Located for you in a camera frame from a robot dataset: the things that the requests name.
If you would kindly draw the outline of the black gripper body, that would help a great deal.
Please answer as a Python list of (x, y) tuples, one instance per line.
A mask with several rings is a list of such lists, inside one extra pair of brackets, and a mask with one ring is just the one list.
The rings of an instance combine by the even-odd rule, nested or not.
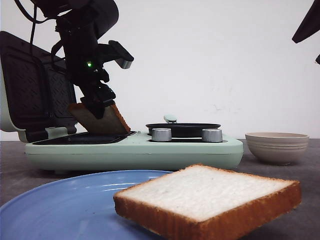
[(84, 93), (108, 93), (110, 45), (98, 39), (110, 29), (108, 13), (66, 13), (56, 20), (69, 79)]

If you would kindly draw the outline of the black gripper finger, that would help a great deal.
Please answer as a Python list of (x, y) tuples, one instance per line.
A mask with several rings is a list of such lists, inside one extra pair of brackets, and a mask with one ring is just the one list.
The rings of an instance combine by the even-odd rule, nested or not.
[(315, 60), (320, 65), (320, 55)]
[(101, 119), (104, 116), (106, 101), (104, 98), (97, 96), (83, 96), (80, 100), (96, 119)]
[(107, 84), (99, 84), (94, 87), (94, 101), (103, 106), (108, 107), (115, 103), (116, 94)]
[(292, 37), (300, 43), (320, 30), (320, 0), (315, 0)]

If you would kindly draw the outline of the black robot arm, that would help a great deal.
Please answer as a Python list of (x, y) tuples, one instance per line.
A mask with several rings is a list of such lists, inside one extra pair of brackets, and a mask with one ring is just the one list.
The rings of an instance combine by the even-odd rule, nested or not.
[(81, 102), (97, 119), (113, 105), (115, 93), (108, 87), (109, 74), (103, 65), (116, 61), (122, 68), (133, 61), (119, 42), (99, 43), (119, 19), (119, 10), (113, 0), (35, 0), (48, 19), (56, 20), (60, 40), (52, 47), (51, 55), (63, 48), (67, 79), (78, 86)]

